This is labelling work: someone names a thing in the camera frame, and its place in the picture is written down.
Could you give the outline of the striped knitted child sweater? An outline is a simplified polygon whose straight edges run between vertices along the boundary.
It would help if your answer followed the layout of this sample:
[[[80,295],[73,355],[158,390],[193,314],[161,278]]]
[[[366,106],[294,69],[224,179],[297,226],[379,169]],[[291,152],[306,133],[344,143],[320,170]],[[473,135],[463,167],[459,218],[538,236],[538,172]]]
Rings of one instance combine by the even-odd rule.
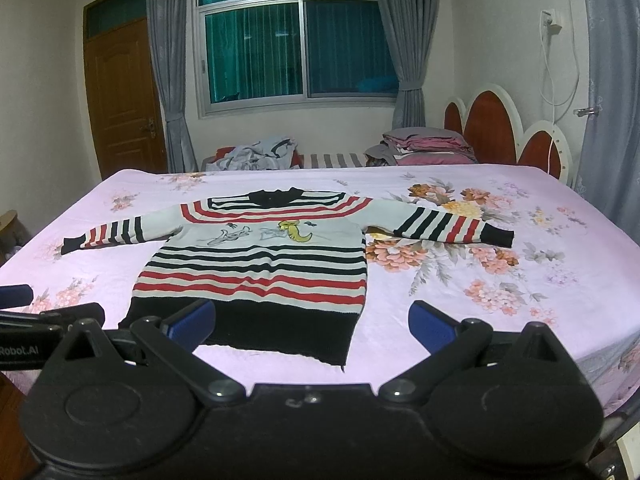
[[[61,250],[159,242],[132,288],[125,323],[211,301],[211,344],[344,366],[366,303],[367,234],[512,245],[509,230],[397,200],[290,188],[207,197],[96,226]]]

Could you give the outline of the pile of grey clothes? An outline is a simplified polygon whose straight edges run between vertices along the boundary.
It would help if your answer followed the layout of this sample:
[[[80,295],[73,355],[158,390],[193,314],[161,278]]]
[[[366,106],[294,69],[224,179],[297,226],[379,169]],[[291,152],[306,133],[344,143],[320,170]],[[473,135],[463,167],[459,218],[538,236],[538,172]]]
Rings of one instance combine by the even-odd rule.
[[[289,136],[272,136],[252,144],[218,148],[202,162],[202,170],[288,170],[303,167],[297,143]]]

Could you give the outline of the pink floral bed sheet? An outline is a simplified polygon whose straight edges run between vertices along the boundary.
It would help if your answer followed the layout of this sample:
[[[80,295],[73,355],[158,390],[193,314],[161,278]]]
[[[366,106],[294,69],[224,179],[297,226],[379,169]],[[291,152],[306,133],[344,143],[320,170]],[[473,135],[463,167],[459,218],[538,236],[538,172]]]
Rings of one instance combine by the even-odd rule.
[[[511,249],[446,247],[373,235],[367,303],[344,367],[304,356],[198,348],[198,356],[247,387],[353,384],[373,387],[421,361],[410,335],[416,300],[452,318],[496,330],[548,324],[593,386],[605,411],[639,385],[639,248],[568,186],[521,166],[231,171],[154,176],[124,170],[99,184],[40,231],[1,269],[26,284],[32,312],[97,302],[114,327],[156,243],[62,255],[65,237],[93,226],[207,196],[306,188],[382,198],[485,220],[514,232]]]

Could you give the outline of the brown wooden door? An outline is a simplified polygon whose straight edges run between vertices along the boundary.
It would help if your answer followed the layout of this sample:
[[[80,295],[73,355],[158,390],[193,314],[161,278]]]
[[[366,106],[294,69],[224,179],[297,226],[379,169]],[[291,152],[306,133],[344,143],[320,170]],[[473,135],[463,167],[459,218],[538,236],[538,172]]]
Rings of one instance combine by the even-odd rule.
[[[96,0],[84,12],[84,74],[101,177],[167,170],[146,0]]]

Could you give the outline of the folded pink grey bedding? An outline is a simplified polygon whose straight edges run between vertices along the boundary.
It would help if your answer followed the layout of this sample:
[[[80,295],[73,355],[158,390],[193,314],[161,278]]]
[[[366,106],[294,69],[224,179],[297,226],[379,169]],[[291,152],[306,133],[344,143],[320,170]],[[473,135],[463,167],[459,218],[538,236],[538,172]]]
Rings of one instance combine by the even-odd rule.
[[[387,131],[364,152],[369,166],[473,165],[471,145],[452,130],[406,127]]]

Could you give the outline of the striped grey white mattress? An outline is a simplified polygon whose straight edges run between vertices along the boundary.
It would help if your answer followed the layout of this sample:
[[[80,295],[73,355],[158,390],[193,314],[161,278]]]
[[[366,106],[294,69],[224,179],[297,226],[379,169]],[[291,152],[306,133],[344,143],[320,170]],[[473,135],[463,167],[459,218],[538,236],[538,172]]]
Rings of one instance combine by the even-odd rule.
[[[367,166],[367,156],[361,153],[311,153],[300,156],[304,169],[360,168]]]

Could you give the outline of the red white headboard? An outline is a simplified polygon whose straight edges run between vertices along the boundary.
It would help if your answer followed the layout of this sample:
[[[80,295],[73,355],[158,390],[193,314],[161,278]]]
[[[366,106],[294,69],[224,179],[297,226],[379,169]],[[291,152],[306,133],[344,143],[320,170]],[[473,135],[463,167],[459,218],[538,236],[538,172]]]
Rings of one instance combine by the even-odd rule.
[[[469,103],[449,99],[444,127],[462,134],[481,164],[535,167],[570,183],[573,157],[564,132],[545,119],[525,128],[510,94],[498,84],[486,84]]]

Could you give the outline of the white framed window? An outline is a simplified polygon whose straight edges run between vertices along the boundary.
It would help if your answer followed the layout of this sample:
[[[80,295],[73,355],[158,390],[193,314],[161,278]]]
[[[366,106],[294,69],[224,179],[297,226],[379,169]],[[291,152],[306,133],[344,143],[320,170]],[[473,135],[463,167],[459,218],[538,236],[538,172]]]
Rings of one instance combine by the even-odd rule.
[[[193,0],[198,111],[390,101],[378,0]]]

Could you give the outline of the left grey curtain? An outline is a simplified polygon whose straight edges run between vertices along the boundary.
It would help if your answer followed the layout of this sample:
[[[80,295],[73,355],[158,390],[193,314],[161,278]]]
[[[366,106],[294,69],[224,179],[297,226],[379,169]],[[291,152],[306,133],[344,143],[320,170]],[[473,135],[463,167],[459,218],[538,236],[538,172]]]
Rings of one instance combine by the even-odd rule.
[[[198,169],[186,124],[186,4],[146,0],[152,67],[164,112],[168,170]]]

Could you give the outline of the grey curtain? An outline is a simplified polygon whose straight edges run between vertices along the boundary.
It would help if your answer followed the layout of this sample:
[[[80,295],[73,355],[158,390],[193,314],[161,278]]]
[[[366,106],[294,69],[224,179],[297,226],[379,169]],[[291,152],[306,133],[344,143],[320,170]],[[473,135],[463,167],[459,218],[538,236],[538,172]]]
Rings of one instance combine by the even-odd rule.
[[[186,124],[186,4],[146,0],[152,67],[164,112],[168,170],[198,169]]]
[[[395,128],[426,125],[423,85],[439,0],[378,0],[390,58],[398,79]]]

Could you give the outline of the right grey curtain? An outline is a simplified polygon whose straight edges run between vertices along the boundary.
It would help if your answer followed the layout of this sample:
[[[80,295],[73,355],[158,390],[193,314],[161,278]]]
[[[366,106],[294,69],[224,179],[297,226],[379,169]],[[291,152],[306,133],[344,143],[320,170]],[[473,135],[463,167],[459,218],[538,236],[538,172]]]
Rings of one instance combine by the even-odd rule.
[[[426,125],[423,85],[439,0],[378,0],[390,58],[398,79],[395,128]]]

